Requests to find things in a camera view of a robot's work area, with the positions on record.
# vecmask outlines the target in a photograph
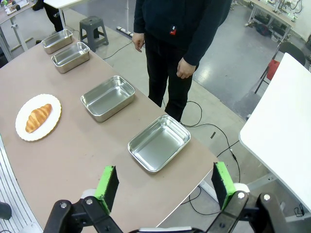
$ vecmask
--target black sweater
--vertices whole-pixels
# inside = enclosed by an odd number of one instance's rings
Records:
[[[137,0],[134,32],[186,49],[184,59],[195,66],[226,19],[232,0]]]

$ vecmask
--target bolt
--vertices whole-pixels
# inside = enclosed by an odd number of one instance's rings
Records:
[[[67,207],[67,204],[63,202],[63,203],[60,204],[60,207],[62,207],[63,209],[65,209],[65,208]]]
[[[244,193],[238,193],[238,198],[243,199],[245,197]]]
[[[92,199],[87,199],[87,200],[86,200],[86,203],[87,203],[88,205],[91,205],[91,204],[93,203],[93,201],[92,201]]]
[[[269,200],[269,199],[270,199],[270,195],[269,195],[269,194],[265,194],[265,195],[263,196],[263,198],[264,198],[265,200]]]

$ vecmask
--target rectangular metal pan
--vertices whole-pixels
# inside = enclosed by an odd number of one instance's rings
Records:
[[[189,131],[171,116],[163,115],[134,137],[128,150],[147,171],[156,173],[189,141]]]
[[[69,31],[68,29],[50,35],[41,42],[47,54],[54,53],[71,43],[72,43],[72,32]]]
[[[66,48],[52,57],[52,61],[60,73],[66,73],[89,60],[89,47],[82,42]]]
[[[129,105],[135,88],[124,78],[113,76],[81,96],[81,102],[98,122],[103,122]]]

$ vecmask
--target human hand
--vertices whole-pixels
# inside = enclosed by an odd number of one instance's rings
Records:
[[[141,48],[144,45],[145,34],[144,33],[134,33],[132,37],[132,41],[134,42],[135,48],[138,52],[141,52]]]
[[[181,79],[187,79],[195,72],[196,66],[190,65],[184,58],[180,60],[177,67],[177,76]]]

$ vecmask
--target scalloped plate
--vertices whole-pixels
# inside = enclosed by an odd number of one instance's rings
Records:
[[[26,123],[30,113],[37,108],[40,108],[47,103],[52,105],[52,111],[47,120],[34,132],[26,132]],[[45,137],[56,126],[62,112],[62,106],[59,100],[49,94],[41,94],[28,100],[20,109],[15,122],[17,134],[25,141],[36,141]]]

